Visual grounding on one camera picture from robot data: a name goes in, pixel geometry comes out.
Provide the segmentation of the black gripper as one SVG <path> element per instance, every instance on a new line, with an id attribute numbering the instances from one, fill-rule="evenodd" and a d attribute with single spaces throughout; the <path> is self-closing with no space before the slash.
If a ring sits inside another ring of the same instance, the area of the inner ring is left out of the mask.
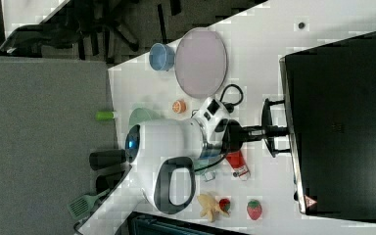
<path id="1" fill-rule="evenodd" d="M 230 120 L 226 127 L 226 152 L 237 152 L 244 143 L 260 141 L 264 136 L 282 137 L 288 134 L 287 127 L 268 126 L 266 129 L 259 125 L 242 127 L 238 121 Z"/>

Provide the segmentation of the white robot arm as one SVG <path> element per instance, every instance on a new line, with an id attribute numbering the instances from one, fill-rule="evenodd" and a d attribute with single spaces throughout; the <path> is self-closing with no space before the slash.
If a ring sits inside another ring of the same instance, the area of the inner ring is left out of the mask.
<path id="1" fill-rule="evenodd" d="M 125 139 L 125 155 L 148 202 L 166 214 L 187 208 L 196 190 L 195 173 L 203 170 L 194 167 L 197 160 L 217 157 L 222 161 L 245 143 L 260 140 L 276 155 L 279 151 L 273 139 L 288 135 L 289 130 L 272 123 L 272 105 L 271 101 L 264 103 L 261 124 L 254 126 L 240 125 L 230 116 L 233 105 L 212 97 L 190 118 L 161 118 L 133 125 Z M 170 199 L 170 182 L 181 168 L 189 173 L 190 195 L 187 201 L 175 204 Z"/>

